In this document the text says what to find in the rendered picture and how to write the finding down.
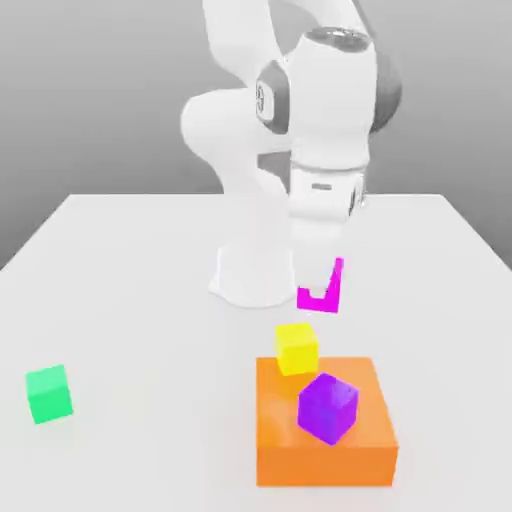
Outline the large orange box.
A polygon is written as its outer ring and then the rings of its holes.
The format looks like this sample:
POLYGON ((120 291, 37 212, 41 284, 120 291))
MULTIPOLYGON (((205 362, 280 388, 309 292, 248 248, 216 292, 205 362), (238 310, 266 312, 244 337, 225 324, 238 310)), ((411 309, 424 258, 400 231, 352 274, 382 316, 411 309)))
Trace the large orange box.
POLYGON ((284 377, 277 360, 256 360, 256 483, 390 486, 399 444, 375 366, 366 357, 322 357, 319 370, 359 390, 357 419, 330 446, 297 425, 299 392, 312 374, 284 377))

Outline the small purple cube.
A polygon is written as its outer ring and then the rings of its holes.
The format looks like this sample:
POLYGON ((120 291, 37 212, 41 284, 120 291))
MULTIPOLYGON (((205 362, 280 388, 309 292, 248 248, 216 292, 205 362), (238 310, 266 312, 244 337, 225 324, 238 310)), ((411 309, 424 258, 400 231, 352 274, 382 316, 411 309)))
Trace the small purple cube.
POLYGON ((334 446, 355 424, 358 405, 358 388, 320 373, 298 395, 297 424, 334 446))

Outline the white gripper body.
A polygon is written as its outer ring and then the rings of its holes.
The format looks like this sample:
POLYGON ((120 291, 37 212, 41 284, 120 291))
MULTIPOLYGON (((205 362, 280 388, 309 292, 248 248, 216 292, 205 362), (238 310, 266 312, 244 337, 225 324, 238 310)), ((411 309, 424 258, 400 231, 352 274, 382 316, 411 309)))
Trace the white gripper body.
POLYGON ((291 220, 291 241, 296 284, 302 288, 327 287, 340 256, 342 225, 317 220, 291 220))

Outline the small green cube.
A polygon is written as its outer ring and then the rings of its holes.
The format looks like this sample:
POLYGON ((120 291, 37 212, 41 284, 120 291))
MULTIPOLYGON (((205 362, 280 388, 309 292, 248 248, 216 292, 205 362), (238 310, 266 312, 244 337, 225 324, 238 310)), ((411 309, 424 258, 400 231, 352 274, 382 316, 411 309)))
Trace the small green cube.
POLYGON ((70 416, 73 405, 65 367, 62 364, 28 372, 27 399, 35 424, 70 416))

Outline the small yellow cube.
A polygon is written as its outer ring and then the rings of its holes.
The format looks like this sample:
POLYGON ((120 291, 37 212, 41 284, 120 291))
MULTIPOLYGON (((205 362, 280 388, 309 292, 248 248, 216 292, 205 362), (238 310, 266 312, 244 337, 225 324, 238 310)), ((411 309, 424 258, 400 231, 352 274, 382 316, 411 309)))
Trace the small yellow cube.
POLYGON ((278 325, 275 329, 275 351, 283 376, 318 371, 319 343, 309 323, 278 325))

